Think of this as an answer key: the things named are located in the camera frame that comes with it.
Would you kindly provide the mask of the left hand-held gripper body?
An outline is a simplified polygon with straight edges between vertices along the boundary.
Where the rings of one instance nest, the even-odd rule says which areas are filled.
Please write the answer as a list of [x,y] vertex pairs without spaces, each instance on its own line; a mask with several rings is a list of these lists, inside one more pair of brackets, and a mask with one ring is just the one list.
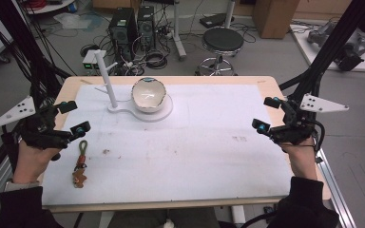
[[55,130],[59,110],[54,105],[38,109],[31,96],[16,104],[0,117],[0,126],[22,121],[20,135],[28,146],[37,148],[67,148],[69,131]]

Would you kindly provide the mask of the brown keychain with green loop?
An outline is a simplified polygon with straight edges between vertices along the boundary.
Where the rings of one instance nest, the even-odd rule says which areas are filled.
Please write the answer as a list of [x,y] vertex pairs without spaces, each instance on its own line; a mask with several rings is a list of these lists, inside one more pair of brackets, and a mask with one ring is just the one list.
[[76,162],[75,168],[72,173],[73,184],[75,188],[83,188],[84,182],[86,181],[85,170],[86,170],[86,149],[87,141],[82,140],[79,142],[79,157]]

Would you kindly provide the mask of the person's left hand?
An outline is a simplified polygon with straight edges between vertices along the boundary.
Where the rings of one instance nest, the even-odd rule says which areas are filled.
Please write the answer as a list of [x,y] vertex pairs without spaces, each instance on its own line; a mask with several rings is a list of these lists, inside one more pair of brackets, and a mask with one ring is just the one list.
[[19,155],[12,182],[27,184],[37,182],[45,172],[51,159],[60,152],[59,148],[41,149],[19,143]]

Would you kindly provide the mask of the white wristband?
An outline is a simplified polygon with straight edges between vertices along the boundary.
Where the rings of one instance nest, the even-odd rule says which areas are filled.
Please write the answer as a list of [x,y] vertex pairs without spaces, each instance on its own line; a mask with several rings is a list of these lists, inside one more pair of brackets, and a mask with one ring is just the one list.
[[39,181],[28,182],[28,183],[15,183],[13,180],[8,180],[6,182],[4,191],[10,192],[10,191],[23,190],[23,189],[30,189],[30,188],[38,187],[39,185],[40,185]]

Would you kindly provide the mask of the white ceramic bowl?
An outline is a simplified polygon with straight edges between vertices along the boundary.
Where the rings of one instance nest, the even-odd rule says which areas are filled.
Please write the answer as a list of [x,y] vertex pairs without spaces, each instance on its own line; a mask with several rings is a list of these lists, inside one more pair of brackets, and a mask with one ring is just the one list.
[[154,113],[161,110],[166,95],[164,84],[151,77],[140,79],[131,90],[133,104],[144,113]]

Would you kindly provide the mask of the black round stool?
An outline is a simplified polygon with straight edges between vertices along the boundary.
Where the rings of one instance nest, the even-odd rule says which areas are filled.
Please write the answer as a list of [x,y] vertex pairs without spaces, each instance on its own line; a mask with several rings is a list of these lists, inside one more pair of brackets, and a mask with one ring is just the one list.
[[236,76],[225,56],[236,56],[243,47],[243,37],[230,28],[211,28],[202,37],[202,46],[214,57],[204,59],[196,69],[200,76]]

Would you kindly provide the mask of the cardboard box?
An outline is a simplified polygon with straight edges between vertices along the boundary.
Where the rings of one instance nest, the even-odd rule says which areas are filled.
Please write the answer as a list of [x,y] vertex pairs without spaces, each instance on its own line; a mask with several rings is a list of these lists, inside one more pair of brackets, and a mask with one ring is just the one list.
[[257,0],[252,19],[263,39],[283,39],[300,0]]

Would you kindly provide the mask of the clear plastic bag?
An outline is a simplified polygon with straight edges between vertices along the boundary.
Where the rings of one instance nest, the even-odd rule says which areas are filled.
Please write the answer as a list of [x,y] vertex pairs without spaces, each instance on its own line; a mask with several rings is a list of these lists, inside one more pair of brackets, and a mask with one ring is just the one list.
[[53,16],[53,19],[61,24],[63,29],[93,30],[102,24],[103,18],[97,14],[74,14],[63,12]]

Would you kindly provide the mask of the white table leg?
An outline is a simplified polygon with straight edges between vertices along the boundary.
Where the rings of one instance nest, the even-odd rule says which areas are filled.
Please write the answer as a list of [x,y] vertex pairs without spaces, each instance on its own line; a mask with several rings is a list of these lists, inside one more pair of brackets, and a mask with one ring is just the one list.
[[244,224],[246,222],[244,207],[242,205],[234,205],[231,207],[232,220],[235,224]]

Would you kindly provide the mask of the grey machine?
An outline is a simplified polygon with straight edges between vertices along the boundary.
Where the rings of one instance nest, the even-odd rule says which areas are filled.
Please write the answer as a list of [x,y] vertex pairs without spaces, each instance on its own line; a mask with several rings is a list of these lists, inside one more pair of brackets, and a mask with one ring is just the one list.
[[[329,21],[324,26],[309,32],[307,42],[316,43],[320,48],[327,41],[336,26],[336,22]],[[365,38],[356,31],[352,33],[345,45],[340,49],[334,59],[338,68],[342,71],[351,71],[363,62],[361,55],[365,53]]]

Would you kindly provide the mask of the black computer tower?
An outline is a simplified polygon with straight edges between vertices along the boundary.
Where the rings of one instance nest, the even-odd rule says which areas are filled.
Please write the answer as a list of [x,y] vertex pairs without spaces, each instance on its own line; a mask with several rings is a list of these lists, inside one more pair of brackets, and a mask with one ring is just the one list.
[[141,49],[150,50],[155,47],[154,7],[140,6],[137,17]]
[[111,41],[118,61],[133,61],[133,42],[138,38],[135,12],[133,8],[115,9],[108,26]]

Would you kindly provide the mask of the black flat case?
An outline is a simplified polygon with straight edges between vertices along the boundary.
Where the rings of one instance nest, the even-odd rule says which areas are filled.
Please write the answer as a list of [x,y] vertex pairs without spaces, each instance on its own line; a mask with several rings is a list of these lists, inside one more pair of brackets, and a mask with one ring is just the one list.
[[218,13],[211,16],[204,16],[200,19],[200,24],[206,27],[207,29],[211,29],[214,27],[223,27],[226,20],[225,13]]

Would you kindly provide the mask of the white round table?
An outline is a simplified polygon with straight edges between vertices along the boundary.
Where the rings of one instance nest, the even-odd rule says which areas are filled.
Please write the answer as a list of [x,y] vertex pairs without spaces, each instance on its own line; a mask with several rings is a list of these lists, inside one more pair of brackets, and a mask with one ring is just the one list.
[[37,7],[36,9],[27,8],[30,14],[41,14],[55,10],[70,10],[74,12],[77,10],[76,0],[47,0],[43,7]]

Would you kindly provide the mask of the white desk leg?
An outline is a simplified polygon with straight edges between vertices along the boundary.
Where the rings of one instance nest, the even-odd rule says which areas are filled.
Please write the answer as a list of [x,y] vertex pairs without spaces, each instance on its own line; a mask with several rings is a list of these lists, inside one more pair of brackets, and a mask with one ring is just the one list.
[[179,11],[179,5],[180,0],[173,0],[173,23],[174,28],[171,32],[172,38],[176,47],[176,50],[178,51],[178,57],[180,61],[183,61],[186,59],[186,51],[183,46],[183,42],[180,37],[180,11]]

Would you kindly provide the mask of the black frame struts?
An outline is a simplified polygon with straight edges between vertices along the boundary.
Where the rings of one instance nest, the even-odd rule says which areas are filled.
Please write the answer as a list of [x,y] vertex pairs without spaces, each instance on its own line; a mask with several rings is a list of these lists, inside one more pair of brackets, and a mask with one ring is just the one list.
[[0,0],[0,21],[13,39],[0,30],[0,41],[10,51],[30,82],[29,95],[38,106],[53,105],[70,74],[50,61],[37,45],[31,30],[12,0]]
[[294,92],[287,96],[289,101],[299,103],[306,93],[319,93],[320,82],[328,66],[363,22],[365,22],[365,0],[352,0],[312,64],[303,73],[279,86],[283,91],[297,85]]

